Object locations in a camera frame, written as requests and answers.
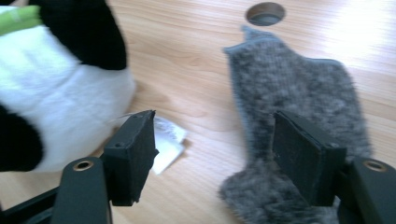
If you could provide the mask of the panda plush toy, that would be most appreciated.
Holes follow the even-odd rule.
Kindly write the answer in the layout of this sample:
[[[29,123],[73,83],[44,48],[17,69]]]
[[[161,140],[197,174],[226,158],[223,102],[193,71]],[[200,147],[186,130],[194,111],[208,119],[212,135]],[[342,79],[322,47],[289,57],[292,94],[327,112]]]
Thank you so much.
[[[126,120],[136,84],[107,0],[0,0],[0,172],[57,172]]]

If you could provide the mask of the grey fluffy doll garment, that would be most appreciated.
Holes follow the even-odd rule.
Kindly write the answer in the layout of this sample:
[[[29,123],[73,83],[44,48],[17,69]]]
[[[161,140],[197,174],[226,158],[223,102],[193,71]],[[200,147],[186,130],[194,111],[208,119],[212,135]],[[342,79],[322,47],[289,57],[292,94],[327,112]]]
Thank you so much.
[[[372,153],[358,95],[344,66],[297,54],[272,33],[244,27],[244,42],[224,50],[248,159],[228,177],[220,198],[244,224],[338,224],[336,208],[308,205],[272,155],[274,113],[317,124],[347,148],[349,160]]]

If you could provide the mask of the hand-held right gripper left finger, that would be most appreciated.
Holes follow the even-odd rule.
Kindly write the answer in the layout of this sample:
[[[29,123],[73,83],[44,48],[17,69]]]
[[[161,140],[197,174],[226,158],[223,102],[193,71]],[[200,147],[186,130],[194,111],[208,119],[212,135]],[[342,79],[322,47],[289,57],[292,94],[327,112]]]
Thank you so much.
[[[125,120],[104,148],[109,200],[115,206],[138,203],[159,151],[155,146],[154,110]]]

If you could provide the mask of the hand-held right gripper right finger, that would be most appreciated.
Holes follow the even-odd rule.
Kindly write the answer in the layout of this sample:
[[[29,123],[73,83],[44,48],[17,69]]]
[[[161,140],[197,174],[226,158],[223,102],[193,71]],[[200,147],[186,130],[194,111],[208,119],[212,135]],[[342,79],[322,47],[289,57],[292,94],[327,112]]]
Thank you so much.
[[[347,147],[310,120],[276,111],[274,160],[302,197],[314,206],[331,206],[335,173],[345,162]]]

